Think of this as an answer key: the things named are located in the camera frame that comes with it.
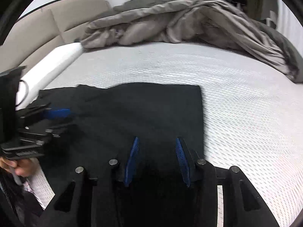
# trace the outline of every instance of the white mattress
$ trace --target white mattress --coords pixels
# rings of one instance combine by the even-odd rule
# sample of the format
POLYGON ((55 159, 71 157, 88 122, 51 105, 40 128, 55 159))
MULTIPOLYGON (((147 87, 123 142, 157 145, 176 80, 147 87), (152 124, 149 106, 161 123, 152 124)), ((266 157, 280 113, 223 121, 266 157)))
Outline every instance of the white mattress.
MULTIPOLYGON (((207 160, 239 166, 279 225, 293 222, 303 208, 303 85, 239 54, 194 43, 150 43, 84 53, 46 88, 126 82, 200 85, 207 160)), ((219 201, 219 226, 222 217, 219 201)))

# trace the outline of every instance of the white strip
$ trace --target white strip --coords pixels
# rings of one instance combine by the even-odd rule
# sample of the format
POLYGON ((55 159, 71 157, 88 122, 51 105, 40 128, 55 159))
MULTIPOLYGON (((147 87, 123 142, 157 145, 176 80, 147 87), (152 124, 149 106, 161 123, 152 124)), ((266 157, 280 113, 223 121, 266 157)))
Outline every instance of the white strip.
MULTIPOLYGON (((71 63, 73 63, 81 54, 83 48, 81 43, 72 43, 63 45, 52 50, 37 65, 35 65, 22 80, 28 84, 28 95, 26 99, 16 109, 25 108, 31 103, 39 93, 51 83, 61 72, 63 72, 71 63)), ((16 97, 16 104, 24 98, 26 93, 25 84, 19 84, 19 91, 16 97)))

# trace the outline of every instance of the bed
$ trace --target bed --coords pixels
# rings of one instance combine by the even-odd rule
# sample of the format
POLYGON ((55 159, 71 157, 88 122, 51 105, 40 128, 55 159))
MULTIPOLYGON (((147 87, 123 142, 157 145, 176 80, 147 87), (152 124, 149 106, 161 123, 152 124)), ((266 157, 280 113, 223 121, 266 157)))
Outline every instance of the bed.
MULTIPOLYGON (((290 226, 303 207, 303 85, 251 57, 203 44, 148 43, 82 51, 77 43, 63 50, 71 57, 58 60, 48 80, 33 83, 35 92, 29 96, 33 99, 39 88, 79 84, 98 88, 127 82, 199 85, 206 159, 218 167, 239 166, 279 225, 290 226)), ((39 71, 49 70, 40 65, 39 71)), ((223 226, 219 186, 218 192, 218 226, 223 226)))

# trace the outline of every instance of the silver bolt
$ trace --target silver bolt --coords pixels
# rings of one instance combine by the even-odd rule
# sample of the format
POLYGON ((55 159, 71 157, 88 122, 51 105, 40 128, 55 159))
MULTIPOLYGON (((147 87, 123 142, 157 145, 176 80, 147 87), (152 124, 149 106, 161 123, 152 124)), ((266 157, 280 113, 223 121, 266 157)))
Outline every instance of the silver bolt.
POLYGON ((205 164, 206 164, 206 160, 205 160, 205 159, 198 159, 198 160, 197 160, 197 163, 198 163, 199 165, 205 165, 205 164))
POLYGON ((83 172, 83 170, 84 170, 84 168, 81 167, 81 166, 79 166, 79 167, 77 167, 77 168, 75 169, 75 171, 76 171, 77 173, 81 173, 81 172, 83 172))
POLYGON ((237 167, 237 166, 232 166, 231 167, 231 170, 234 172, 234 173, 238 173, 240 171, 240 168, 237 167))
POLYGON ((109 161, 109 164, 111 165, 111 166, 114 166, 114 165, 116 165, 118 163, 118 161, 116 160, 116 159, 111 159, 110 161, 109 161))

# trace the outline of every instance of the gray comforter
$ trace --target gray comforter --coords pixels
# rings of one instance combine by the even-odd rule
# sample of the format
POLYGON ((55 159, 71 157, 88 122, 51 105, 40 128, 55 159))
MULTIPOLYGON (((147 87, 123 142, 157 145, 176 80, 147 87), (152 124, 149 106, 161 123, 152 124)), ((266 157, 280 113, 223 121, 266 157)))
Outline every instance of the gray comforter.
POLYGON ((303 59, 293 45, 223 0, 131 0, 90 22, 81 43, 97 48, 197 39, 246 51, 293 82, 303 82, 303 59))

